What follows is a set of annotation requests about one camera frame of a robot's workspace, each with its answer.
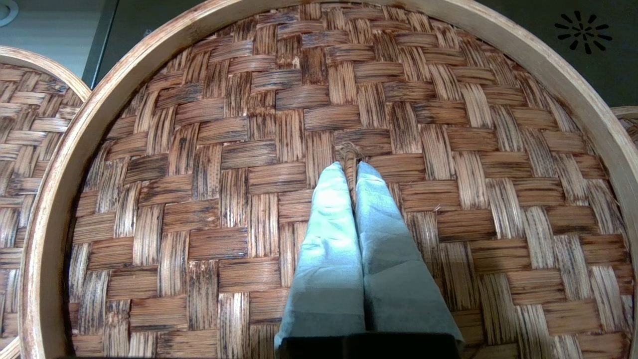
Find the grey wrapped right gripper left finger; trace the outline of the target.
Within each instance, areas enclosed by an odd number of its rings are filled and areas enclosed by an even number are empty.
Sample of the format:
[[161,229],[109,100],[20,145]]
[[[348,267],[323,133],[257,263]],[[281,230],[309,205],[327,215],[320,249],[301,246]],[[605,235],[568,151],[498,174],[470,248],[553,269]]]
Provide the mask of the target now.
[[357,229],[347,179],[341,164],[334,162],[322,171],[313,191],[275,344],[364,332],[364,278]]

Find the grey wrapped right gripper right finger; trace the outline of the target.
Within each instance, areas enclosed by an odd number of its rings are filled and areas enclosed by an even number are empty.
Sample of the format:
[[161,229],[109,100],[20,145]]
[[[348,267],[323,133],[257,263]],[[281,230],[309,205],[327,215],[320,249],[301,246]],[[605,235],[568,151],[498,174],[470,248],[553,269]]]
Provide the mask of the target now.
[[360,162],[355,222],[364,273],[366,323],[379,333],[446,334],[461,331],[381,174]]

